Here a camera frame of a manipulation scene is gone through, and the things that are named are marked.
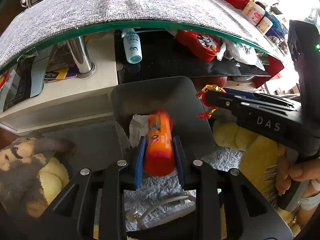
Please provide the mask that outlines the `person's right hand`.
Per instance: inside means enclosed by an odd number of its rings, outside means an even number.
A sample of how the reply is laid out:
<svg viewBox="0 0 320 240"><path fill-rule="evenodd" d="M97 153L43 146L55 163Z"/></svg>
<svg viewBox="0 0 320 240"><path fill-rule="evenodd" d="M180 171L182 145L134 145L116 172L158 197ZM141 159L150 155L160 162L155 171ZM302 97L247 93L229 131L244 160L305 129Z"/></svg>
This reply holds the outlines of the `person's right hand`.
<svg viewBox="0 0 320 240"><path fill-rule="evenodd" d="M292 181L315 180L319 184L319 158L291 165L285 157L285 146L278 145L277 153L276 189L279 193L284 194Z"/></svg>

